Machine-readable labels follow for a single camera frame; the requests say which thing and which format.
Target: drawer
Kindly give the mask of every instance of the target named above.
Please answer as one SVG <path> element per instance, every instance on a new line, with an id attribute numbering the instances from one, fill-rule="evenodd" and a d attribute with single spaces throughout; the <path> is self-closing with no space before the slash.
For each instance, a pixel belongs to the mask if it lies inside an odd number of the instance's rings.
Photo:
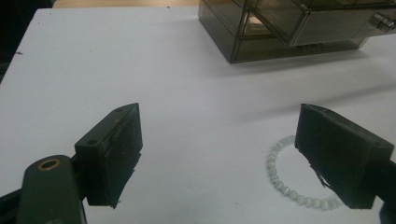
<path id="1" fill-rule="evenodd" d="M 396 33 L 396 5 L 389 0 L 257 0 L 249 5 L 285 46 Z"/>

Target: white table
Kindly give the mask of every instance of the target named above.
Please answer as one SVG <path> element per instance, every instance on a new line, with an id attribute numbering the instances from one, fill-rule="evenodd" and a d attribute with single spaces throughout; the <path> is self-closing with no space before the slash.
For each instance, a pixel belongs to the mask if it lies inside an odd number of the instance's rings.
<path id="1" fill-rule="evenodd" d="M 112 109 L 138 102 L 144 147 L 116 210 L 89 223 L 379 223 L 382 206 L 308 209 L 266 175 L 270 146 L 322 105 L 396 143 L 396 36 L 361 50 L 227 63 L 197 7 L 38 10 L 0 86 L 0 195 Z M 301 193 L 329 194 L 304 157 L 279 154 Z"/>

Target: screw hole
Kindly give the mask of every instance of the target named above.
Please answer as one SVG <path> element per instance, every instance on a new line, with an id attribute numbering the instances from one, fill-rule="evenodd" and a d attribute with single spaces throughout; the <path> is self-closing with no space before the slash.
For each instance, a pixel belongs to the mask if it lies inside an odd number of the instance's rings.
<path id="1" fill-rule="evenodd" d="M 58 159 L 51 159 L 47 161 L 43 161 L 38 165 L 39 171 L 48 171 L 56 168 L 61 164 L 61 161 Z"/>
<path id="2" fill-rule="evenodd" d="M 90 141 L 88 141 L 88 145 L 93 145 L 93 144 L 95 144 L 95 143 L 97 143 L 98 141 L 96 141 L 96 140 L 90 140 Z"/>

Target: bead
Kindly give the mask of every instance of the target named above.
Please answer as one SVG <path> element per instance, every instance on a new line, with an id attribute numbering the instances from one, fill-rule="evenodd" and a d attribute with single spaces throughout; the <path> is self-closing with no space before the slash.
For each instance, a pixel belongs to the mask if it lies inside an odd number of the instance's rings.
<path id="1" fill-rule="evenodd" d="M 285 196 L 289 196 L 289 192 L 290 192 L 290 189 L 289 189 L 289 187 L 283 187 L 283 189 L 282 189 L 282 193 L 285 195 Z"/>
<path id="2" fill-rule="evenodd" d="M 282 182 L 282 181 L 278 181 L 278 182 L 275 184 L 275 187 L 276 187 L 277 189 L 283 189 L 283 182 Z"/>
<path id="3" fill-rule="evenodd" d="M 328 210 L 329 209 L 329 203 L 327 202 L 327 200 L 322 200 L 320 202 L 320 207 L 323 210 Z"/>
<path id="4" fill-rule="evenodd" d="M 276 175 L 276 173 L 277 173 L 276 168 L 270 168 L 270 169 L 268 169 L 268 174 L 270 174 L 270 175 Z"/>
<path id="5" fill-rule="evenodd" d="M 267 157 L 267 172 L 274 187 L 279 191 L 281 191 L 283 195 L 291 198 L 300 205 L 305 205 L 306 207 L 314 207 L 317 209 L 320 208 L 323 211 L 327 211 L 337 208 L 338 206 L 343 204 L 343 202 L 335 196 L 328 200 L 319 200 L 319 199 L 313 199 L 313 198 L 305 197 L 303 195 L 299 195 L 297 191 L 291 190 L 289 187 L 285 186 L 282 181 L 280 181 L 276 169 L 277 154 L 284 147 L 293 145 L 294 143 L 295 143 L 295 136 L 291 135 L 277 142 L 269 151 Z"/>
<path id="6" fill-rule="evenodd" d="M 275 163 L 270 161 L 270 162 L 268 162 L 267 166 L 268 166 L 268 168 L 275 168 Z"/>
<path id="7" fill-rule="evenodd" d="M 306 205 L 307 207 L 312 206 L 312 199 L 311 199 L 311 198 L 306 198 L 306 199 L 305 199 L 305 205 Z"/>
<path id="8" fill-rule="evenodd" d="M 276 151 L 273 151 L 273 150 L 271 150 L 270 154 L 268 155 L 268 157 L 276 157 L 276 156 L 277 156 L 277 153 L 276 153 Z"/>
<path id="9" fill-rule="evenodd" d="M 296 136 L 294 136 L 294 135 L 289 136 L 289 142 L 291 144 L 294 144 L 295 141 L 296 141 Z"/>
<path id="10" fill-rule="evenodd" d="M 305 197 L 303 195 L 299 195 L 296 199 L 297 203 L 299 204 L 304 204 L 305 203 Z"/>
<path id="11" fill-rule="evenodd" d="M 279 177 L 277 175 L 273 175 L 270 177 L 271 182 L 273 182 L 274 184 L 279 180 Z"/>
<path id="12" fill-rule="evenodd" d="M 336 207 L 338 207 L 337 203 L 335 202 L 334 199 L 330 199 L 329 201 L 327 201 L 329 204 L 329 209 L 334 209 Z"/>
<path id="13" fill-rule="evenodd" d="M 344 204 L 343 201 L 341 201 L 341 199 L 339 199 L 339 198 L 336 198 L 334 201 L 335 201 L 335 203 L 337 203 L 338 206 Z"/>
<path id="14" fill-rule="evenodd" d="M 279 145 L 276 145 L 276 146 L 273 147 L 272 150 L 275 151 L 276 153 L 278 153 L 280 151 L 280 149 L 282 149 L 282 147 L 279 146 Z"/>
<path id="15" fill-rule="evenodd" d="M 280 144 L 282 144 L 282 147 L 286 147 L 289 144 L 288 139 L 282 139 L 280 140 Z"/>
<path id="16" fill-rule="evenodd" d="M 289 193 L 289 197 L 293 200 L 295 200 L 298 197 L 298 193 L 295 190 L 291 190 Z"/>
<path id="17" fill-rule="evenodd" d="M 268 162 L 275 162 L 276 161 L 276 157 L 275 156 L 269 156 L 268 157 Z"/>
<path id="18" fill-rule="evenodd" d="M 312 205 L 314 206 L 314 208 L 320 208 L 320 200 L 319 199 L 312 200 Z"/>

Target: white ring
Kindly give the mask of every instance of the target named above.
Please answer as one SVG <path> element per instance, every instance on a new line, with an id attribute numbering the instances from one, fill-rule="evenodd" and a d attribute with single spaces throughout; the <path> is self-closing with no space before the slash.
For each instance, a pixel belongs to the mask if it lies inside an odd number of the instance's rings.
<path id="1" fill-rule="evenodd" d="M 282 181 L 280 181 L 279 176 L 277 175 L 276 170 L 276 157 L 277 153 L 285 147 L 288 147 L 294 144 L 295 136 L 291 135 L 285 137 L 280 140 L 271 150 L 267 158 L 267 172 L 270 177 L 271 183 L 274 187 L 282 192 L 286 197 L 291 198 L 295 202 L 300 205 L 304 205 L 305 207 L 312 207 L 315 209 L 321 209 L 323 211 L 333 210 L 343 202 L 338 198 L 338 196 L 334 195 L 330 199 L 316 199 L 312 197 L 306 197 L 304 195 L 299 194 L 296 190 L 290 189 L 287 187 Z"/>

